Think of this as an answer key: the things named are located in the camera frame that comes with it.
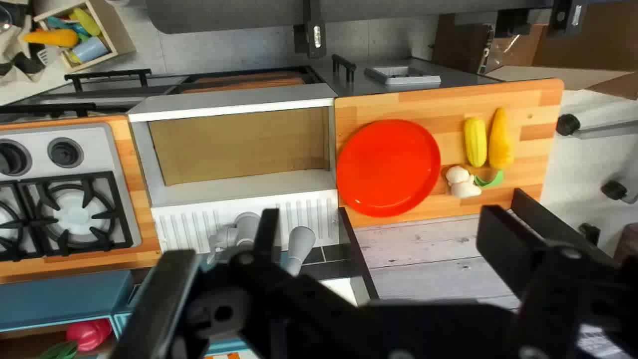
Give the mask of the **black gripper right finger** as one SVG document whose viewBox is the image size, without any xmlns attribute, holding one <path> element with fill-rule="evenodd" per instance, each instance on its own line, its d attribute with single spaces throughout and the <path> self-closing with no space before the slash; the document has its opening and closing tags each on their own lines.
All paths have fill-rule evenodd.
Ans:
<svg viewBox="0 0 638 359">
<path fill-rule="evenodd" d="M 513 189 L 507 209 L 499 205 L 480 209 L 476 249 L 515 297 L 523 295 L 549 247 L 573 247 L 593 263 L 611 265 L 595 243 L 589 243 L 523 189 Z"/>
</svg>

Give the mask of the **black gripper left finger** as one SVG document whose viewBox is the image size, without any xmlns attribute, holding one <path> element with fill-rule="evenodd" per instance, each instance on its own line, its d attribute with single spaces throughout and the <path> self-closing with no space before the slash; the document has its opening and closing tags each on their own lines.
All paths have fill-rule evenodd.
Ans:
<svg viewBox="0 0 638 359">
<path fill-rule="evenodd" d="M 165 251 L 109 359 L 188 359 L 180 312 L 198 271 L 192 249 Z"/>
</svg>

